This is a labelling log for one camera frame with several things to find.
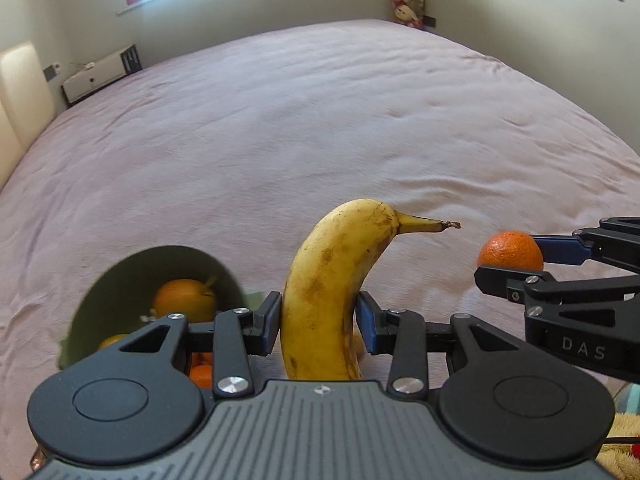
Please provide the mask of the yellow banana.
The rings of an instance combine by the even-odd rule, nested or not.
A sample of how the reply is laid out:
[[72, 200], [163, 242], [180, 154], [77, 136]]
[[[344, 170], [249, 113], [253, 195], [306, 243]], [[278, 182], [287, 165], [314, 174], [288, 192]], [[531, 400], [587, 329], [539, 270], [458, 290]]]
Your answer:
[[367, 275], [396, 236], [460, 226], [403, 214], [373, 198], [350, 200], [328, 212], [297, 249], [283, 287], [280, 344], [286, 376], [307, 382], [359, 379], [354, 311]]

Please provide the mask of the wall socket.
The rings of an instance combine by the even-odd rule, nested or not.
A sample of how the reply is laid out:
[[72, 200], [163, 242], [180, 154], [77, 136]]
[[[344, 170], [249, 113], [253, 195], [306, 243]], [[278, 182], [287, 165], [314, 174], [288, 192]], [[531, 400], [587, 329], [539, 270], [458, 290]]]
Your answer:
[[46, 77], [47, 81], [51, 81], [60, 73], [62, 73], [62, 67], [60, 63], [53, 63], [43, 70], [43, 75]]

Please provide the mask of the green yellow pear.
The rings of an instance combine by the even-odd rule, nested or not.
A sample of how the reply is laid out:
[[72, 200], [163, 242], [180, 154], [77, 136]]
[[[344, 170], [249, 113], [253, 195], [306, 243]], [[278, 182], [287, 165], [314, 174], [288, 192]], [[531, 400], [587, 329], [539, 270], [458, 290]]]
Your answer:
[[106, 339], [104, 339], [104, 341], [100, 342], [98, 350], [103, 350], [105, 348], [108, 348], [112, 344], [116, 344], [116, 342], [119, 342], [126, 337], [128, 337], [128, 334], [116, 334], [113, 336], [109, 336]]

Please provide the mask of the yellow patterned blanket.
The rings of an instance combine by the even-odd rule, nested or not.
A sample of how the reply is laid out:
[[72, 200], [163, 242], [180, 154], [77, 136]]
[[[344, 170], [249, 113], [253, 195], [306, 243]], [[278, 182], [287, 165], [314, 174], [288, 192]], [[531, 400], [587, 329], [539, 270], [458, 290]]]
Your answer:
[[616, 479], [639, 480], [639, 400], [637, 384], [627, 384], [614, 396], [614, 422], [597, 462]]

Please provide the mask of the white bedside cabinet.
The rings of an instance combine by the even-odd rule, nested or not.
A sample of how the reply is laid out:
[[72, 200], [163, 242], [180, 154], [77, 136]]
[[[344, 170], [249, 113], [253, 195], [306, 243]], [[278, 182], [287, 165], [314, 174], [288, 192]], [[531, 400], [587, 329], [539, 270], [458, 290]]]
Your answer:
[[87, 63], [62, 83], [68, 106], [87, 99], [96, 92], [142, 70], [138, 49], [134, 44], [119, 49], [97, 61]]

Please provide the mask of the pink bed sheet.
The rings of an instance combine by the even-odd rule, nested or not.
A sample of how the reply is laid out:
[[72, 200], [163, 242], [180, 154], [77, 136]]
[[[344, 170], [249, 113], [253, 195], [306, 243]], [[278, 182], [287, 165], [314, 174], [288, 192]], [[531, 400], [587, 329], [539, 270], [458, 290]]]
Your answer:
[[474, 286], [480, 248], [635, 216], [639, 157], [496, 58], [383, 21], [248, 37], [113, 84], [58, 115], [2, 188], [2, 477], [28, 475], [28, 398], [114, 263], [186, 245], [271, 292], [314, 224], [358, 197], [458, 222], [394, 240], [366, 283], [382, 307], [521, 335], [520, 309]]

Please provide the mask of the cream padded headboard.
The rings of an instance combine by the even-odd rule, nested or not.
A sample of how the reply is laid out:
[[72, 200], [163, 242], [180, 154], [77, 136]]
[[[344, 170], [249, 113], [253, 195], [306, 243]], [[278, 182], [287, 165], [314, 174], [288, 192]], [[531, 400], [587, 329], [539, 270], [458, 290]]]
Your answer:
[[1, 187], [55, 118], [56, 109], [31, 41], [1, 52]]

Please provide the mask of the orange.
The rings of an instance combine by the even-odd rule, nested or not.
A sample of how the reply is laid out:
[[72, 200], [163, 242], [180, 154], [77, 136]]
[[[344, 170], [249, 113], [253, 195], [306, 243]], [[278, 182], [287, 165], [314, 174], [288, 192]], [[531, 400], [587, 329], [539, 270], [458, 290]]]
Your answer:
[[212, 352], [195, 352], [191, 356], [189, 377], [198, 388], [213, 388], [214, 360]]
[[503, 231], [480, 248], [477, 265], [538, 272], [544, 270], [544, 256], [529, 234]]

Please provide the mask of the green colander bowl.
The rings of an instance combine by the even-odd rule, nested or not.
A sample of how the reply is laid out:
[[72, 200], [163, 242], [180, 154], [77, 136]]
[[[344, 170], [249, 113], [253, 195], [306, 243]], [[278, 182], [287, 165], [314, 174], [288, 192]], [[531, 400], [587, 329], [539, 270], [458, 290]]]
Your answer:
[[108, 337], [145, 326], [157, 291], [180, 278], [201, 283], [211, 278], [220, 310], [255, 310], [265, 298], [263, 292], [243, 290], [219, 260], [199, 249], [167, 245], [136, 252], [114, 264], [89, 288], [61, 342], [58, 368], [64, 370], [90, 356]]

